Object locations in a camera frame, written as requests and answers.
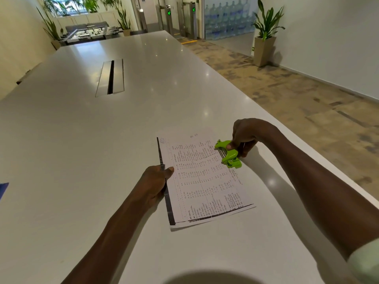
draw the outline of paper sheet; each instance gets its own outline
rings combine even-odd
[[[195,225],[234,214],[255,205],[249,199],[235,168],[221,163],[218,140],[210,130],[198,133],[159,133],[159,149],[166,168],[165,201],[171,228]]]

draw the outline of plant pot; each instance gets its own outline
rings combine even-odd
[[[125,37],[130,36],[130,31],[131,31],[131,29],[129,29],[129,30],[123,30],[123,32],[124,32],[124,36],[125,36]]]
[[[57,40],[52,40],[51,44],[55,47],[56,50],[58,50],[61,47],[61,44]]]
[[[276,37],[266,39],[265,41],[262,38],[256,37],[254,42],[254,65],[256,66],[265,66],[267,65],[271,52],[274,47]]]

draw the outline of window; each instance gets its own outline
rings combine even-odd
[[[53,0],[58,9],[59,16],[78,15],[87,12],[83,6],[83,0]]]

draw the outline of patterned carpet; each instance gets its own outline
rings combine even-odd
[[[379,103],[206,41],[184,46],[379,200]]]

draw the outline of conference table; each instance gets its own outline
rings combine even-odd
[[[124,91],[96,95],[109,61]],[[165,31],[60,48],[0,102],[0,182],[9,182],[0,200],[0,282],[60,283],[145,168],[159,164],[158,131],[212,128],[226,140],[234,121],[249,117],[276,125],[379,207]],[[161,201],[139,225],[114,283],[304,284],[351,277],[268,148],[258,143],[237,172],[256,208],[172,231]]]

